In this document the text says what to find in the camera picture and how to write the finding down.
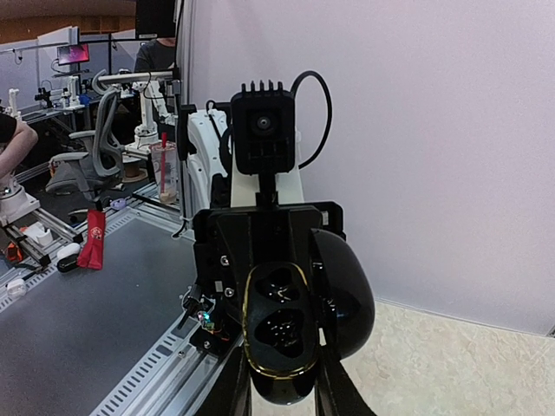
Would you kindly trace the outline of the black charging case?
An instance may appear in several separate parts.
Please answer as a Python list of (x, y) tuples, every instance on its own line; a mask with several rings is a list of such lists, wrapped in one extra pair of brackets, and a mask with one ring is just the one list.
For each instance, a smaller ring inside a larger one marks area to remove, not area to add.
[(287, 406), (317, 384), (324, 359), (341, 361), (367, 342), (375, 321), (369, 280), (347, 242), (313, 229), (306, 265), (275, 260), (254, 266), (245, 281), (245, 358), (258, 393)]

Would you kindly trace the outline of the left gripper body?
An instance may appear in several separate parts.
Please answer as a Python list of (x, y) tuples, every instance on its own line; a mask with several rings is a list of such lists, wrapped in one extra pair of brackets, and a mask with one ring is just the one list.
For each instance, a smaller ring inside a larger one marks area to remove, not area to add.
[(224, 295), (224, 289), (230, 288), (237, 297), (230, 263), (223, 252), (216, 225), (218, 216), (231, 211), (259, 212), (255, 226), (257, 266), (273, 262), (294, 263), (309, 276), (316, 258), (313, 231), (329, 231), (341, 239), (346, 238), (343, 208), (332, 201), (280, 205), (269, 209), (244, 207), (199, 211), (193, 219), (196, 284), (206, 289), (209, 295)]

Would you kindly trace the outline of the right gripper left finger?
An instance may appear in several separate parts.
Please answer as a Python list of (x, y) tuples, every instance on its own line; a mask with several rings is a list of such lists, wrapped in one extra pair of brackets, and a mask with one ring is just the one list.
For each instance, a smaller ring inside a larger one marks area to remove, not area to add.
[(248, 367), (244, 350), (234, 348), (203, 403), (204, 415), (252, 415)]

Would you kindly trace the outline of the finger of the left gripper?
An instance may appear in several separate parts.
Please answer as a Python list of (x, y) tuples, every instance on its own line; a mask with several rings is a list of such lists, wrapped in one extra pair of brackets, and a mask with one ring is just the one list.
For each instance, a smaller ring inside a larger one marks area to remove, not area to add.
[(259, 300), (255, 294), (255, 226), (258, 217), (258, 211), (231, 211), (222, 213), (216, 219), (219, 239), (223, 244), (223, 252), (228, 257), (232, 279), (235, 282), (242, 329), (253, 329), (258, 318), (256, 307)]

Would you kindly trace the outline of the person forearm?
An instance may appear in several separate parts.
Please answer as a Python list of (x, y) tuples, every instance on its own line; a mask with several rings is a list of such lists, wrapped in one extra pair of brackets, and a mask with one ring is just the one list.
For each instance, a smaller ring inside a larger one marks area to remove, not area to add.
[(1, 114), (1, 179), (23, 162), (38, 142), (37, 132), (27, 124), (7, 114)]

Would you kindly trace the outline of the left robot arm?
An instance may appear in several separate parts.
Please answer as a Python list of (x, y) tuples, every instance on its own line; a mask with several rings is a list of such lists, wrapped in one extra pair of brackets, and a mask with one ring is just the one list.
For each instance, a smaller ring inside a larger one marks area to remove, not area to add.
[(251, 269), (270, 261), (291, 261), (325, 278), (313, 230), (344, 237), (343, 208), (332, 201), (304, 202), (297, 169), (279, 173), (270, 203), (258, 202), (257, 176), (234, 171), (232, 126), (227, 103), (181, 108), (180, 145), (187, 148), (193, 200), (192, 219), (197, 268), (195, 284), (182, 307), (186, 316), (205, 309), (202, 297), (216, 302), (228, 319), (240, 322)]

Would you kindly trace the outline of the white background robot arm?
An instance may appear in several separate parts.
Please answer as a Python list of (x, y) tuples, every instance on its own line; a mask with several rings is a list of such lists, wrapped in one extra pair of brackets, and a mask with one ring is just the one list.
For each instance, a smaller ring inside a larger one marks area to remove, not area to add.
[(160, 141), (154, 113), (158, 114), (162, 124), (170, 127), (175, 127), (175, 115), (167, 110), (166, 99), (161, 93), (160, 84), (157, 81), (134, 82), (133, 90), (140, 97), (141, 123), (134, 129), (132, 147), (146, 152), (152, 144)]

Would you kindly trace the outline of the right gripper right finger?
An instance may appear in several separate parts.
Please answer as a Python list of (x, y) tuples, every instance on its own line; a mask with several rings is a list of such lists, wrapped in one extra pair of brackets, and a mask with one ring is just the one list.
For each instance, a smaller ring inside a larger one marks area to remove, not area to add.
[(318, 416), (376, 416), (330, 346), (320, 347), (315, 406)]

